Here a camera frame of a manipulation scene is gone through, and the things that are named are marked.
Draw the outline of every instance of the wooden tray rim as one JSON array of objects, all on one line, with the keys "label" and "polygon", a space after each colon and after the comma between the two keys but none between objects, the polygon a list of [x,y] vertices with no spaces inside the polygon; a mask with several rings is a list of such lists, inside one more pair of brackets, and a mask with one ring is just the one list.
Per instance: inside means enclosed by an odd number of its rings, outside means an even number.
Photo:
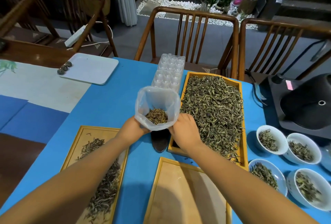
[{"label": "wooden tray rim", "polygon": [[[155,173],[155,177],[154,177],[154,182],[153,182],[153,186],[152,186],[151,195],[150,195],[149,200],[148,200],[147,209],[146,209],[143,224],[147,224],[148,219],[151,215],[153,200],[154,200],[154,197],[155,197],[156,188],[157,188],[158,183],[159,183],[159,177],[160,177],[160,174],[161,174],[163,163],[169,163],[169,164],[172,164],[172,165],[180,166],[182,168],[191,169],[191,170],[196,171],[196,172],[205,173],[205,172],[202,171],[201,168],[199,168],[197,166],[193,166],[193,165],[189,165],[189,164],[186,164],[186,163],[178,162],[176,160],[160,157],[159,164],[158,164],[158,167],[156,169],[156,173]],[[226,202],[226,217],[225,217],[226,218],[226,224],[231,224],[231,219],[232,219],[231,217],[232,217],[232,209],[231,209],[231,206],[229,205],[229,203]]]},{"label": "wooden tray rim", "polygon": [[[72,157],[72,154],[73,154],[73,151],[75,150],[76,146],[77,146],[77,143],[78,143],[78,140],[83,132],[84,129],[92,129],[92,130],[104,130],[104,131],[112,131],[112,132],[118,132],[119,131],[119,128],[111,128],[111,127],[101,127],[101,126],[80,126],[78,132],[77,132],[77,135],[69,149],[69,152],[66,156],[66,159],[64,160],[64,163],[60,169],[60,172],[62,170],[64,170],[65,168],[67,168],[68,164],[69,164],[69,161]],[[122,181],[123,181],[123,176],[124,176],[124,171],[125,171],[125,168],[126,168],[126,162],[127,162],[127,158],[128,158],[128,154],[129,154],[129,149],[128,148],[125,152],[125,157],[124,157],[124,160],[123,160],[123,168],[121,169],[121,172],[119,173],[119,184],[118,184],[118,190],[117,190],[117,193],[116,193],[116,196],[115,196],[115,200],[114,200],[114,203],[111,207],[111,210],[110,210],[110,218],[109,218],[109,221],[108,223],[112,223],[113,222],[113,218],[114,218],[114,214],[115,214],[115,209],[116,209],[116,205],[117,205],[117,200],[118,200],[118,197],[119,197],[119,192],[121,190],[121,186],[122,186]]]},{"label": "wooden tray rim", "polygon": [[[222,77],[224,80],[228,80],[230,82],[233,82],[233,83],[237,83],[238,84],[238,89],[240,91],[240,95],[241,95],[241,99],[243,99],[243,93],[242,93],[242,82],[241,81],[238,81],[238,80],[232,80],[232,79],[229,79],[227,77],[224,77],[224,76],[221,76],[221,75],[217,75],[217,74],[209,74],[209,73],[206,73],[206,72],[193,72],[193,71],[188,71],[187,74],[186,74],[186,78],[185,78],[185,82],[184,82],[184,87],[183,87],[183,91],[182,91],[182,94],[181,94],[181,97],[180,97],[180,107],[182,106],[182,100],[184,99],[184,94],[185,94],[185,91],[186,91],[186,87],[187,87],[187,82],[188,82],[188,79],[190,77],[190,74],[199,74],[199,75],[209,75],[209,76],[219,76],[219,77]],[[242,166],[241,163],[237,163],[238,166],[244,168],[246,171],[248,171],[248,155],[247,155],[247,140],[246,140],[246,129],[245,129],[245,116],[244,116],[244,105],[242,106],[242,112],[243,112],[243,123],[242,123],[242,142],[243,142],[243,159],[244,159],[244,165]],[[170,153],[174,153],[174,154],[178,154],[178,155],[182,155],[182,156],[185,156],[185,157],[188,157],[188,154],[185,153],[182,149],[178,148],[178,147],[173,147],[173,137],[171,136],[170,138],[170,142],[169,142],[169,145],[168,145],[168,152]]]}]

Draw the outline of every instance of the blue table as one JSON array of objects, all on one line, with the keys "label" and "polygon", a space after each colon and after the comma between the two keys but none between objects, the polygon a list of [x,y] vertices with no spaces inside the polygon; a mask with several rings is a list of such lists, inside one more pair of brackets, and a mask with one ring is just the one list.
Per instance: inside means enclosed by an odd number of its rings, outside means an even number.
[{"label": "blue table", "polygon": [[[120,128],[126,119],[134,114],[134,104],[138,90],[151,84],[157,66],[127,59],[118,59],[118,61],[118,67],[105,85],[92,85],[87,90],[5,202],[0,210],[0,214],[60,171],[81,125]],[[184,84],[186,72],[184,71],[182,84]],[[265,124],[265,118],[263,109],[252,97],[252,85],[243,82],[242,89],[248,159],[252,160],[261,157],[258,156],[260,154],[252,143],[254,138],[256,138],[255,131],[259,126]],[[192,161],[191,159],[185,160],[182,156],[173,155],[166,151],[161,154],[155,152],[151,145],[150,134],[143,136],[130,147],[113,223],[143,222],[160,157],[175,159],[189,164]],[[282,157],[276,155],[265,157],[265,159],[274,163],[285,176],[289,171],[304,167],[289,164]],[[320,166],[307,167],[331,181],[331,174],[327,173]],[[301,205],[300,207],[318,222],[330,223],[330,213],[317,209],[307,209]],[[233,213],[232,223],[241,223],[235,213]]]}]

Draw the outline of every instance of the person's right arm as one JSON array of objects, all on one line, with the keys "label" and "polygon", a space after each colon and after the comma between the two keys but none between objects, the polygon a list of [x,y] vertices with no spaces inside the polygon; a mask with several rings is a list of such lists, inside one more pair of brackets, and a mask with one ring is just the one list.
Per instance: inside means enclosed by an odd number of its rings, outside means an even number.
[{"label": "person's right arm", "polygon": [[180,148],[213,181],[243,223],[317,223],[277,190],[203,144],[191,115],[180,113],[169,131]]}]

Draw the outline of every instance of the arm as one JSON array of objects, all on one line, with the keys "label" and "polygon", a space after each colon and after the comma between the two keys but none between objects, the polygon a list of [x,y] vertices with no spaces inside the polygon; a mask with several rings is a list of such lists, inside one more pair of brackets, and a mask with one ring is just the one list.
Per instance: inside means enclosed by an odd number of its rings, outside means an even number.
[{"label": "arm", "polygon": [[217,186],[243,223],[317,223],[271,186],[203,144],[191,115],[181,113],[169,130],[180,148]]},{"label": "arm", "polygon": [[76,223],[115,159],[148,132],[131,117],[115,138],[40,185],[4,213],[0,223]]}]

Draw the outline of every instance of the white power strip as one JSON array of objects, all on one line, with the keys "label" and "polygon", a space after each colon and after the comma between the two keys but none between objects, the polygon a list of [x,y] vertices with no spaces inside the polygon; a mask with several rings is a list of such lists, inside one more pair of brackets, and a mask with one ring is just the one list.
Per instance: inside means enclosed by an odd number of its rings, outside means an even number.
[{"label": "white power strip", "polygon": [[70,38],[68,38],[64,44],[66,45],[66,47],[71,47],[74,43],[76,43],[76,41],[78,40],[78,38],[81,36],[81,34],[83,33],[83,31],[85,30],[86,25],[83,25],[78,31],[76,31]]}]

